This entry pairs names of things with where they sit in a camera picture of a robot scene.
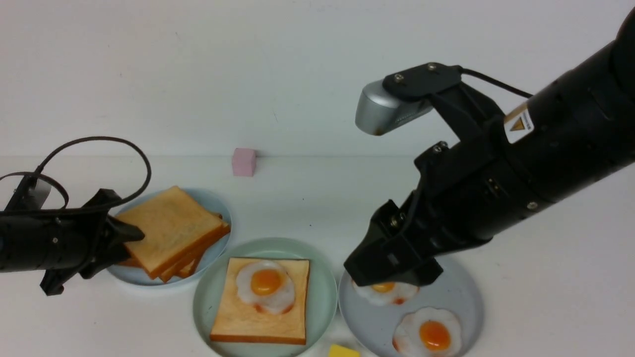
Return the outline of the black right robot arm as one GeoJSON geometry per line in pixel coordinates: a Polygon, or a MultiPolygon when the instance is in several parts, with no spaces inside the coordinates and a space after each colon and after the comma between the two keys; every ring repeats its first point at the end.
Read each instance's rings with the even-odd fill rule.
{"type": "Polygon", "coordinates": [[[414,165],[417,187],[370,219],[343,266],[365,287],[427,286],[436,257],[495,235],[634,162],[634,12],[615,40],[531,95],[458,65],[429,62],[367,84],[356,110],[382,136],[436,111],[458,138],[414,165]]]}

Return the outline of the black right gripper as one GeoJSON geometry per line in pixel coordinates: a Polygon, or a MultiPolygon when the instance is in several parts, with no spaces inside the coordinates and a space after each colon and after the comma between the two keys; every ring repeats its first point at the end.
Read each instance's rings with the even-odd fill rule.
{"type": "Polygon", "coordinates": [[[417,187],[402,206],[374,214],[374,226],[343,263],[360,287],[431,285],[444,272],[433,257],[482,246],[537,208],[537,195],[499,145],[439,142],[414,164],[417,187]]]}

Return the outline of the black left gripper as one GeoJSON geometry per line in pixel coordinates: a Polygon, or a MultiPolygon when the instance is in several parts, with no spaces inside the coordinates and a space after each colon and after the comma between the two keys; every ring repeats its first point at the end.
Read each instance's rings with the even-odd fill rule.
{"type": "Polygon", "coordinates": [[[75,275],[88,280],[128,260],[124,246],[109,244],[141,241],[145,234],[109,214],[120,201],[114,190],[99,189],[82,206],[84,214],[28,219],[21,226],[20,271],[45,271],[39,286],[46,296],[56,296],[75,275]]]}

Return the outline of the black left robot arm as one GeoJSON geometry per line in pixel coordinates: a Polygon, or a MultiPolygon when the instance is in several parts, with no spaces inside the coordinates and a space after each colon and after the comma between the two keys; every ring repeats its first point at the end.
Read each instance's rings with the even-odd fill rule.
{"type": "Polygon", "coordinates": [[[143,240],[144,233],[110,215],[119,198],[111,189],[100,189],[75,210],[2,212],[1,271],[43,270],[39,286],[46,295],[54,296],[77,274],[91,279],[127,260],[130,255],[125,244],[143,240]]]}

